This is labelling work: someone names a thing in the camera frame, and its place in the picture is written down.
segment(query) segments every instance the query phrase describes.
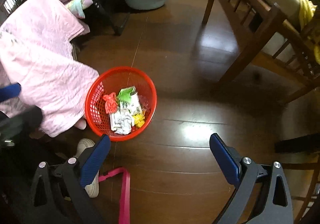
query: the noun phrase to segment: pink blanket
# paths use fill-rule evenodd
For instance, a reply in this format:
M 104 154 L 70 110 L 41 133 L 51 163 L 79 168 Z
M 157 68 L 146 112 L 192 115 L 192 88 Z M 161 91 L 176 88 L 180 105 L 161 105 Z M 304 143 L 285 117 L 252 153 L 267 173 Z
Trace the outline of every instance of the pink blanket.
M 51 137 L 84 115 L 84 101 L 98 72 L 72 60 L 70 40 L 84 27 L 58 0 L 28 0 L 1 26 L 0 61 L 19 98 L 43 111 L 41 129 Z

